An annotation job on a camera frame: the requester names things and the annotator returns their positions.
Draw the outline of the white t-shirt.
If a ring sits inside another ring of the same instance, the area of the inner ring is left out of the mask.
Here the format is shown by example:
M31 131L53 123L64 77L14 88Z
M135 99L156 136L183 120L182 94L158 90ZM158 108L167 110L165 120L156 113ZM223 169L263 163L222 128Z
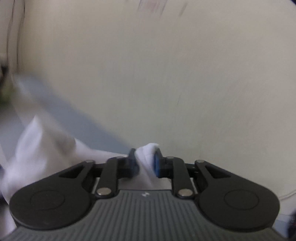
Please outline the white t-shirt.
M158 144L149 143L135 151L139 174L122 179L120 188L134 190L169 189L171 181L157 178L154 170L154 153ZM90 149L80 140L55 126L43 122L37 115L23 131L13 157L1 175L1 195L6 202L21 188L67 169L82 161L105 163L119 153Z

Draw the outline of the white wall sticker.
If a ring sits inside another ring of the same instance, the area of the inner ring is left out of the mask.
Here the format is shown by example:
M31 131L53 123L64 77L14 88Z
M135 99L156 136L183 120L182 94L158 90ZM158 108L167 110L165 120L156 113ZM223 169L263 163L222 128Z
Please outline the white wall sticker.
M167 0L140 0L137 10L161 15L166 4Z

